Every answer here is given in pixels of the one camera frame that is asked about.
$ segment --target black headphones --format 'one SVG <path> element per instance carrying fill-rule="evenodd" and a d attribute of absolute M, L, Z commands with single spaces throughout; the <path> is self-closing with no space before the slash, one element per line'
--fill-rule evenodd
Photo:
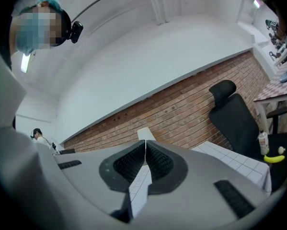
<path fill-rule="evenodd" d="M 69 15 L 67 14 L 67 12 L 65 11 L 63 11 L 62 16 L 64 17 L 67 23 L 67 39 L 66 40 L 71 40 L 72 43 L 76 43 L 84 28 L 83 25 L 79 21 L 75 21 L 72 25 L 71 19 Z"/>
<path fill-rule="evenodd" d="M 33 134 L 33 130 L 32 130 L 32 132 L 30 133 L 30 138 L 33 140 L 34 139 L 34 134 Z"/>

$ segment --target black office chair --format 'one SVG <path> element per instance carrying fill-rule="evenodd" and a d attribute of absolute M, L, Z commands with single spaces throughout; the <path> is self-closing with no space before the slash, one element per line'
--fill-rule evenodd
<path fill-rule="evenodd" d="M 215 107 L 209 113 L 211 122 L 229 140 L 235 152 L 263 161 L 257 139 L 259 127 L 243 98 L 234 93 L 236 85 L 230 80 L 223 80 L 209 91 L 215 98 Z M 287 178 L 287 133 L 277 134 L 278 116 L 284 113 L 287 113 L 287 108 L 277 109 L 267 116 L 274 122 L 274 133 L 268 136 L 270 151 L 267 156 L 279 156 L 277 150 L 280 146 L 286 149 L 283 154 L 285 159 L 270 167 L 272 191 L 277 190 Z"/>

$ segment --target chair headrest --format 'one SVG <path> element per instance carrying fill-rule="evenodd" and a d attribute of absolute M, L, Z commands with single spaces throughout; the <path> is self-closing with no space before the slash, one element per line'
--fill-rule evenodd
<path fill-rule="evenodd" d="M 222 101 L 227 99 L 229 96 L 234 94 L 237 87 L 231 80 L 223 80 L 209 89 L 209 92 L 215 98 L 215 105 L 220 104 Z"/>

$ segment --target blue hair net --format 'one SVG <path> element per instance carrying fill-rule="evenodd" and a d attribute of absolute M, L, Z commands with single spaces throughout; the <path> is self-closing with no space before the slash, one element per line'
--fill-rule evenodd
<path fill-rule="evenodd" d="M 49 6 L 51 6 L 52 8 L 54 8 L 57 12 L 59 12 L 59 13 L 62 13 L 62 12 L 63 12 L 63 10 L 62 10 L 62 8 L 61 8 L 60 3 L 59 3 L 58 0 L 39 0 L 39 1 L 37 2 L 37 4 L 40 3 L 40 2 L 43 2 L 43 1 L 48 1 Z"/>
<path fill-rule="evenodd" d="M 29 9 L 31 9 L 32 7 L 36 6 L 37 4 L 39 4 L 39 3 L 43 2 L 43 1 L 48 1 L 48 5 L 49 5 L 50 7 L 52 7 L 53 9 L 55 9 L 56 12 L 58 12 L 58 13 L 63 13 L 63 10 L 62 10 L 62 8 L 61 8 L 60 3 L 59 3 L 58 0 L 39 0 L 35 5 L 24 8 L 24 9 L 20 12 L 20 14 L 27 12 Z"/>

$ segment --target plastic bottle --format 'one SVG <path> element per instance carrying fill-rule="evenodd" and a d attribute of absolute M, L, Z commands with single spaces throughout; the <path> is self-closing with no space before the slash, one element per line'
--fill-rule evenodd
<path fill-rule="evenodd" d="M 264 132 L 262 129 L 260 130 L 258 140 L 260 145 L 260 153 L 262 155 L 266 155 L 269 152 L 269 140 L 268 140 L 268 134 Z"/>

